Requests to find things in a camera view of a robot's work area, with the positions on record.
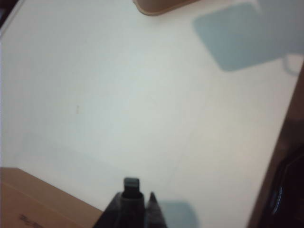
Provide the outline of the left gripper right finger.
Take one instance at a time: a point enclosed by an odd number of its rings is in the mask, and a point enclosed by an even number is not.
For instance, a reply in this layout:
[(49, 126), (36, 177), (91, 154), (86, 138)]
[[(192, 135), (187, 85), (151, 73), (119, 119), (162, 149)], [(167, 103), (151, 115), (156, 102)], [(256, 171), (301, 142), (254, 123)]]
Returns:
[(154, 192), (150, 193), (150, 197), (146, 207), (146, 227), (167, 228), (162, 209), (156, 199)]

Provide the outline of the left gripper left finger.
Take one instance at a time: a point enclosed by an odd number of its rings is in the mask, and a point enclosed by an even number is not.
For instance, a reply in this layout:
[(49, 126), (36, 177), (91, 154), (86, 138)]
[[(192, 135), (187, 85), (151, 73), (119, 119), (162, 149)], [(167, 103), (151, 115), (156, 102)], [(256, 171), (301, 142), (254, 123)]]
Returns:
[(145, 227), (144, 195), (117, 193), (94, 224), (95, 228)]

